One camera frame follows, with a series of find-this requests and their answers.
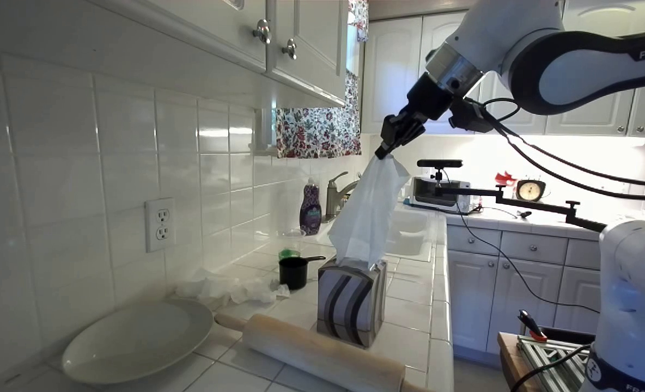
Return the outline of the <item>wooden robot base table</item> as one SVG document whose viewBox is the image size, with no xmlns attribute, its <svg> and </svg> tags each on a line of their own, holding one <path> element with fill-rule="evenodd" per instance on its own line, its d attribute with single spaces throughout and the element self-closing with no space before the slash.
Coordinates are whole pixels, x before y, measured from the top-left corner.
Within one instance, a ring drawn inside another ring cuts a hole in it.
<svg viewBox="0 0 645 392">
<path fill-rule="evenodd" d="M 578 392 L 592 338 L 540 326 L 525 310 L 518 333 L 498 331 L 498 359 L 510 392 Z"/>
</svg>

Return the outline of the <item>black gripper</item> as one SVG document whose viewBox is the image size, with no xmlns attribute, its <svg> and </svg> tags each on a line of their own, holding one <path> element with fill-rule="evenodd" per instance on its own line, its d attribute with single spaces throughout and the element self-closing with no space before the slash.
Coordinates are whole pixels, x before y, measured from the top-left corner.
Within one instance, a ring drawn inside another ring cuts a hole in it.
<svg viewBox="0 0 645 392">
<path fill-rule="evenodd" d="M 453 95 L 422 73 L 407 91 L 407 104 L 396 115 L 386 115 L 382 144 L 374 147 L 377 159 L 386 159 L 398 146 L 409 144 L 424 130 L 427 120 L 438 120 L 452 104 Z"/>
</svg>

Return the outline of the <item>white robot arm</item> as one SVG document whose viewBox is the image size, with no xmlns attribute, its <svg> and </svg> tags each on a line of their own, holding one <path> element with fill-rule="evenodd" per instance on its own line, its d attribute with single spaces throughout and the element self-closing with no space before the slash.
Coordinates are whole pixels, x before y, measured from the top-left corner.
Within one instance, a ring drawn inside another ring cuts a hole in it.
<svg viewBox="0 0 645 392">
<path fill-rule="evenodd" d="M 562 27 L 558 0 L 479 0 L 438 46 L 388 115 L 380 157 L 411 142 L 430 120 L 484 104 L 467 98 L 488 72 L 498 72 L 515 104 L 554 115 L 601 95 L 645 86 L 645 33 L 604 36 Z M 645 219 L 599 230 L 601 310 L 583 370 L 583 392 L 645 392 Z"/>
</svg>

